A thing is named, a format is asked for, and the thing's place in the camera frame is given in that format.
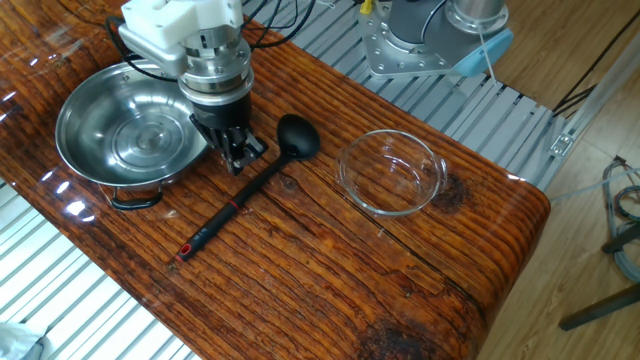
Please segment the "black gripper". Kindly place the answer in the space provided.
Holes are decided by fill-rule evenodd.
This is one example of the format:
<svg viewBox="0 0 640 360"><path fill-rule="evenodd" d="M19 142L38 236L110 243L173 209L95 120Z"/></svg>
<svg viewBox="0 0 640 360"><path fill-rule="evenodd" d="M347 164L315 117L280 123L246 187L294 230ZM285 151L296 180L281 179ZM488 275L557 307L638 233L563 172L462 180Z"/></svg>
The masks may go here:
<svg viewBox="0 0 640 360"><path fill-rule="evenodd" d="M205 142L218 150L227 170L238 175L267 150L268 145L253 135L250 127L250 94L225 105L193 104L194 115L189 117Z"/></svg>

